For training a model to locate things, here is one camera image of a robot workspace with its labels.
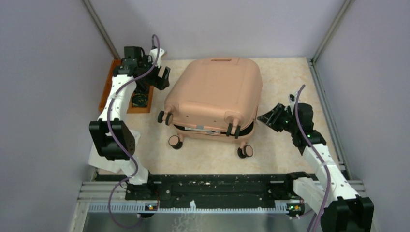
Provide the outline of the pink suitcase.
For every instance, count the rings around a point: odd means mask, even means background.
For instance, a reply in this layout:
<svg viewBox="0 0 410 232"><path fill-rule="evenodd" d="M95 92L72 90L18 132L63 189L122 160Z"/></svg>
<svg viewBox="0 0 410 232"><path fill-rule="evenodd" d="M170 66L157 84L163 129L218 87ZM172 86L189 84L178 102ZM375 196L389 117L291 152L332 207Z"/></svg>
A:
<svg viewBox="0 0 410 232"><path fill-rule="evenodd" d="M249 58L197 59L170 90L157 121L175 129L168 140L174 149L187 137L209 139L237 143L238 156L250 158L262 88L260 67Z"/></svg>

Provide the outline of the white cloth under left arm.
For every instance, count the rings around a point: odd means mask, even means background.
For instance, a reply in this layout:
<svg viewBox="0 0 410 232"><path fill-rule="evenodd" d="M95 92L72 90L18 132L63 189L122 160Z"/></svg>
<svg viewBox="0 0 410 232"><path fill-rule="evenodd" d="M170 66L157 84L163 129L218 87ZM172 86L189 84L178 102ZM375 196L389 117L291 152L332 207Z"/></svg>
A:
<svg viewBox="0 0 410 232"><path fill-rule="evenodd" d="M131 154L133 155L133 158L136 160L138 164L138 171L137 175L148 175L148 170L141 164L137 152L131 151ZM135 164L129 160L127 162L117 162L117 161L109 161L106 157L100 156L97 152L96 146L92 145L91 151L90 151L90 156L88 159L88 164L102 169L106 170L112 173L118 174L120 171L122 171L122 168L126 168L126 172L123 172L127 176L131 176L135 172Z"/></svg>

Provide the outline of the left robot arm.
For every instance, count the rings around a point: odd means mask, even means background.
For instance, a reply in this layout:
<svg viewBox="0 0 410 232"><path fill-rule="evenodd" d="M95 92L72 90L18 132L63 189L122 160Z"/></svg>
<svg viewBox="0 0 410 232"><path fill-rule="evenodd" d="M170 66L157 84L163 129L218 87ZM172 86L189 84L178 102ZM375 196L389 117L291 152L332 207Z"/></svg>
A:
<svg viewBox="0 0 410 232"><path fill-rule="evenodd" d="M112 69L111 88L101 114L88 126L93 140L88 164L112 173L122 171L127 190L149 200L155 194L155 187L148 182L149 171L135 155L141 134L130 130L125 118L137 85L163 90L169 86L170 68L165 68L163 76L159 76L165 50L157 46L152 46L149 54L141 47L126 46L124 54L125 58Z"/></svg>

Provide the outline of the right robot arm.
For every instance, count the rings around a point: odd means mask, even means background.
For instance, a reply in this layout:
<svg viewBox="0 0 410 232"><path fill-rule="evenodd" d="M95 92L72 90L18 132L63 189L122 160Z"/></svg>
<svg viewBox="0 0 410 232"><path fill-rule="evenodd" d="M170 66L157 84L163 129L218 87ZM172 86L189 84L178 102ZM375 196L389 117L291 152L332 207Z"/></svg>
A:
<svg viewBox="0 0 410 232"><path fill-rule="evenodd" d="M283 192L289 199L301 197L315 212L311 224L324 232L369 232L374 204L362 197L334 162L324 137L314 129L313 108L306 103L294 106L277 104L257 119L276 132L291 134L292 143L314 170L319 188L305 172L287 174Z"/></svg>

